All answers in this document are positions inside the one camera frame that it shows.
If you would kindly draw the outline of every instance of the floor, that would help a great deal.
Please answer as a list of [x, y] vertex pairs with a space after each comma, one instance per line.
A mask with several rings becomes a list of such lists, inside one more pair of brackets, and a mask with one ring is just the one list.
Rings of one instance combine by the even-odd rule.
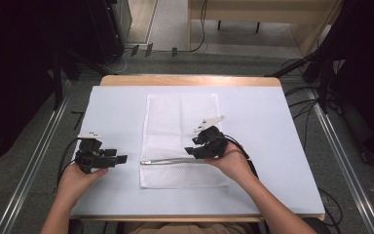
[[[153, 50], [156, 51], [167, 51], [174, 47], [178, 51], [188, 49], [186, 0], [130, 0], [130, 4], [133, 3], [131, 9], [136, 6], [136, 2], [146, 14], [132, 14], [133, 26], [131, 30], [132, 32], [138, 31], [133, 35], [130, 34], [129, 47], [139, 44], [140, 48], [146, 48], [147, 44], [153, 43]], [[148, 2], [148, 4], [139, 4], [140, 2]], [[192, 28], [191, 48], [197, 48], [203, 38], [200, 22], [198, 20], [194, 21]], [[289, 59], [301, 58], [288, 25], [262, 22], [259, 33], [255, 34], [254, 29], [255, 23], [223, 21], [221, 30], [218, 31], [217, 21], [207, 20], [205, 24], [206, 40], [198, 49], [196, 55], [186, 58], [176, 57], [168, 61], [163, 53], [156, 54], [151, 58], [145, 58], [141, 53], [134, 57], [126, 54], [124, 59], [110, 64], [108, 67], [126, 74], [134, 72], [189, 74], [193, 71], [203, 74], [254, 75], [254, 70], [257, 70], [256, 75], [263, 75], [271, 72], [269, 70], [272, 69], [271, 64], [273, 61], [278, 63], [277, 58], [280, 58], [279, 64], [286, 63]], [[322, 41], [328, 29], [329, 27], [326, 28], [318, 44]], [[262, 70], [263, 67], [252, 69], [251, 65], [253, 63], [262, 64], [262, 66], [265, 64], [268, 70]], [[86, 98], [90, 94], [91, 86], [99, 84], [99, 76], [94, 75], [91, 71], [85, 71], [83, 74], [80, 83], [72, 84], [69, 88], [67, 85], [65, 86], [65, 91], [71, 90], [70, 99], [75, 101], [70, 101], [66, 105], [64, 117], [61, 118], [57, 123], [57, 128], [54, 129], [53, 135], [56, 137], [48, 148], [47, 156], [42, 159], [39, 171], [32, 172], [35, 174], [35, 179], [30, 187], [26, 187], [26, 190], [29, 190], [27, 197], [23, 197], [24, 200], [20, 199], [21, 202], [18, 204], [19, 218], [13, 220], [12, 230], [10, 228], [9, 232], [2, 233], [36, 233], [42, 224], [42, 220], [45, 219], [45, 213], [29, 214], [29, 211], [36, 208], [45, 210], [51, 205], [54, 198], [54, 187], [49, 184], [55, 183], [52, 179], [55, 178], [56, 170], [54, 169], [57, 168], [58, 161], [55, 155], [61, 154], [63, 150], [58, 145], [64, 145], [71, 137], [79, 133], [79, 129], [72, 129], [78, 116], [69, 113], [85, 110]], [[281, 81], [284, 91], [305, 85], [300, 75], [300, 71], [295, 70], [289, 76], [283, 77]], [[310, 95], [311, 93], [307, 91], [297, 93], [288, 97], [288, 103], [304, 100], [309, 98]], [[17, 186], [19, 186], [19, 181], [23, 175], [23, 170], [17, 169], [28, 168], [29, 158], [21, 161], [17, 160], [17, 157], [19, 155], [36, 155], [36, 152], [34, 152], [35, 145], [40, 143], [39, 136], [46, 131], [47, 123], [51, 121], [53, 115], [51, 105], [52, 100], [49, 99], [19, 137], [14, 148], [8, 155], [0, 159], [0, 168], [5, 167], [7, 169], [5, 175], [0, 175], [0, 219], [5, 215], [4, 212], [7, 204], [9, 204], [9, 199], [17, 191]], [[300, 111], [300, 107], [291, 109], [292, 114], [297, 114], [298, 111]], [[374, 167], [362, 162], [360, 150], [358, 150], [352, 135], [349, 134], [350, 130], [346, 123], [338, 113], [332, 111], [327, 117], [337, 134], [338, 140], [343, 145], [350, 166], [360, 182], [363, 194], [374, 209]], [[349, 178], [341, 170], [343, 166], [337, 160], [335, 149], [328, 141], [328, 136], [321, 122], [320, 112], [317, 110], [316, 115], [312, 114], [309, 121], [306, 117], [298, 118], [295, 125], [301, 137], [301, 142], [305, 138], [307, 139], [306, 155], [318, 186], [333, 195], [343, 208], [342, 232], [374, 233], [374, 230], [370, 230], [366, 226], [365, 217], [360, 213], [359, 202], [354, 196], [355, 190], [350, 187]], [[340, 217], [341, 214], [339, 214], [339, 210], [331, 197], [325, 194], [321, 195], [323, 204], [335, 214], [336, 218]], [[86, 222], [86, 233], [101, 233], [102, 228], [103, 223], [101, 222]], [[113, 229], [113, 225], [110, 224], [107, 233], [114, 233]], [[330, 229], [332, 233], [337, 233], [334, 228], [330, 227]]]

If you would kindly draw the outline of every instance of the hand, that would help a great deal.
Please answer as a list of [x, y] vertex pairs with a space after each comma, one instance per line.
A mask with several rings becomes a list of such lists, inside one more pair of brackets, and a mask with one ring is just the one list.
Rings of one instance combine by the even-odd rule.
[[242, 153], [229, 153], [232, 150], [240, 151], [236, 145], [229, 142], [223, 157], [204, 159], [204, 161], [220, 169], [224, 175], [240, 184], [241, 182], [246, 181], [249, 177], [254, 177], [254, 175]]
[[77, 164], [69, 165], [62, 174], [56, 199], [72, 208], [90, 186], [104, 176], [108, 169], [100, 169], [91, 174], [84, 174]]

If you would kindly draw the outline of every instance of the black cable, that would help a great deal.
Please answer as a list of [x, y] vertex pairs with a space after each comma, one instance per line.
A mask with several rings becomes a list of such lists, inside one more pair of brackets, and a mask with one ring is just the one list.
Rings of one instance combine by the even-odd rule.
[[223, 135], [223, 136], [212, 136], [212, 138], [226, 139], [227, 141], [229, 141], [229, 142], [233, 143], [234, 145], [236, 145], [238, 147], [238, 149], [242, 151], [243, 156], [245, 157], [245, 159], [249, 159], [248, 154], [244, 151], [243, 147], [234, 138], [232, 138], [231, 136], [227, 136], [227, 135]]
[[65, 165], [65, 167], [63, 167], [62, 171], [60, 173], [58, 173], [58, 178], [57, 178], [57, 182], [56, 182], [56, 188], [54, 189], [53, 194], [55, 194], [57, 192], [57, 189], [58, 189], [58, 186], [59, 186], [59, 182], [60, 182], [60, 179], [62, 178], [63, 172], [73, 162], [75, 162], [75, 159], [71, 160], [71, 162], [69, 162], [67, 165]]
[[225, 138], [226, 138], [229, 142], [231, 142], [231, 143], [233, 143], [234, 145], [236, 145], [236, 146], [238, 147], [238, 149], [242, 151], [243, 156], [244, 156], [245, 160], [247, 161], [248, 166], [250, 167], [251, 172], [254, 174], [254, 176], [259, 177], [259, 175], [258, 175], [257, 172], [256, 172], [256, 168], [254, 167], [253, 162], [251, 161], [251, 158], [250, 158], [250, 157], [248, 156], [248, 154], [244, 151], [242, 145], [239, 144], [239, 142], [236, 141], [236, 140], [235, 140], [234, 138], [232, 138], [231, 136], [226, 136], [226, 135], [225, 135]]
[[79, 139], [78, 137], [75, 137], [75, 138], [73, 138], [71, 141], [69, 141], [68, 145], [66, 146], [65, 150], [63, 151], [63, 154], [62, 154], [61, 160], [60, 160], [60, 162], [59, 162], [58, 175], [57, 175], [57, 180], [56, 180], [57, 183], [56, 183], [56, 184], [59, 184], [60, 177], [61, 177], [61, 175], [62, 175], [62, 173], [63, 173], [63, 170], [65, 170], [65, 169], [62, 169], [63, 161], [65, 160], [65, 156], [66, 156], [66, 154], [68, 153], [69, 148], [71, 147], [71, 145], [72, 145], [75, 141], [77, 141], [78, 139]]
[[108, 221], [105, 221], [104, 228], [102, 229], [102, 234], [105, 234], [107, 231]]
[[[201, 16], [200, 16], [200, 22], [202, 24], [202, 32], [203, 32], [203, 38], [202, 38], [202, 42], [200, 43], [200, 45], [196, 49], [194, 49], [194, 50], [190, 50], [190, 51], [177, 51], [178, 53], [193, 53], [193, 52], [196, 52], [199, 48], [202, 47], [202, 45], [203, 45], [203, 43], [205, 42], [205, 39], [206, 39], [206, 33], [205, 33], [206, 12], [207, 12], [207, 0], [205, 0], [203, 2], [202, 12], [201, 12]], [[173, 51], [161, 51], [161, 50], [151, 50], [151, 52], [173, 53]]]
[[329, 216], [330, 220], [332, 221], [332, 223], [334, 223], [334, 225], [329, 225], [327, 223], [325, 223], [326, 225], [329, 225], [329, 226], [333, 226], [336, 228], [336, 231], [338, 232], [338, 234], [341, 234], [341, 229], [339, 228], [339, 225], [336, 224], [336, 221], [335, 221], [335, 218], [333, 217], [333, 215], [330, 213], [330, 211], [327, 209], [327, 207], [323, 206], [324, 207], [324, 211], [327, 213], [327, 215]]
[[326, 225], [328, 226], [334, 226], [334, 225], [339, 225], [341, 222], [342, 222], [342, 219], [343, 219], [343, 213], [342, 213], [342, 208], [341, 208], [341, 205], [338, 203], [338, 201], [332, 196], [330, 195], [328, 192], [324, 191], [323, 189], [321, 188], [318, 188], [318, 190], [324, 194], [326, 194], [326, 196], [330, 197], [330, 199], [332, 199], [335, 203], [336, 203], [336, 206], [338, 207], [338, 210], [339, 210], [339, 213], [341, 214], [340, 217], [339, 217], [339, 220], [338, 221], [335, 221], [333, 224], [330, 224], [330, 223], [325, 223]]
[[[281, 64], [281, 69], [283, 69], [284, 65], [287, 64], [288, 62], [290, 61], [293, 61], [293, 60], [298, 60], [299, 58], [291, 58], [289, 60], [286, 60], [284, 63]], [[299, 70], [300, 74], [303, 75], [304, 72], [300, 69], [300, 67], [297, 67], [297, 69]]]
[[288, 107], [291, 108], [295, 105], [299, 105], [299, 104], [303, 104], [305, 102], [312, 102], [312, 101], [316, 101], [316, 99], [306, 99], [306, 100], [301, 100], [301, 101], [298, 101], [298, 102], [295, 102], [293, 104], [290, 104]]
[[315, 106], [317, 103], [318, 103], [318, 98], [317, 98], [315, 101], [313, 101], [312, 103], [309, 103], [308, 105], [306, 105], [305, 107], [303, 107], [303, 108], [299, 111], [299, 113], [298, 113], [297, 115], [293, 116], [293, 120], [295, 120], [297, 117], [299, 117], [299, 116], [301, 116], [301, 115], [307, 113], [308, 111], [310, 111], [311, 108], [312, 108], [313, 106]]
[[284, 96], [287, 97], [297, 91], [305, 90], [305, 89], [318, 89], [317, 86], [301, 86], [301, 87], [296, 87], [291, 90], [288, 90], [286, 93], [284, 93]]

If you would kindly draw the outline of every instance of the white towel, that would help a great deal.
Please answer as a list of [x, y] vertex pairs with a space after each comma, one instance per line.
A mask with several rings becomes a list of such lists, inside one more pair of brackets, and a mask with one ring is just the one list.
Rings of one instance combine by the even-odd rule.
[[[217, 95], [148, 95], [140, 161], [171, 158], [194, 159], [184, 147], [198, 147], [192, 141], [203, 119], [220, 116]], [[229, 179], [208, 164], [181, 163], [140, 165], [141, 187], [186, 188], [228, 184]]]

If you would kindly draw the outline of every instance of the metal rod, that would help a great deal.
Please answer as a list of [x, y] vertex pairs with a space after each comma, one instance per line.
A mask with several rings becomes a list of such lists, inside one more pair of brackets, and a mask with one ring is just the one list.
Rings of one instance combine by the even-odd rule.
[[71, 82], [67, 80], [65, 82], [65, 97], [60, 104], [57, 111], [53, 112], [47, 127], [45, 128], [42, 136], [35, 148], [34, 153], [28, 163], [28, 166], [23, 173], [22, 178], [19, 181], [17, 189], [13, 193], [8, 206], [0, 220], [0, 234], [10, 233], [12, 227], [14, 226], [15, 220], [19, 214], [19, 211], [23, 205], [23, 202], [28, 194], [29, 188], [32, 185], [33, 179], [35, 178], [38, 169], [44, 159], [45, 153], [47, 151], [48, 145], [50, 144], [56, 127], [62, 117], [63, 111], [65, 110], [66, 103], [69, 100], [71, 93]]
[[173, 164], [203, 164], [204, 161], [195, 158], [169, 158], [169, 159], [156, 159], [156, 160], [145, 160], [141, 161], [140, 165], [173, 165]]
[[[318, 98], [318, 94], [315, 90], [310, 89], [309, 97]], [[372, 204], [367, 198], [364, 189], [356, 176], [355, 170], [352, 167], [351, 162], [342, 146], [342, 143], [336, 135], [328, 116], [324, 115], [320, 107], [318, 106], [315, 107], [315, 111], [318, 115], [326, 137], [329, 140], [330, 146], [333, 150], [333, 154], [339, 164], [345, 181], [348, 184], [349, 189], [351, 190], [357, 209], [362, 216], [368, 233], [374, 233], [374, 209], [372, 207]]]

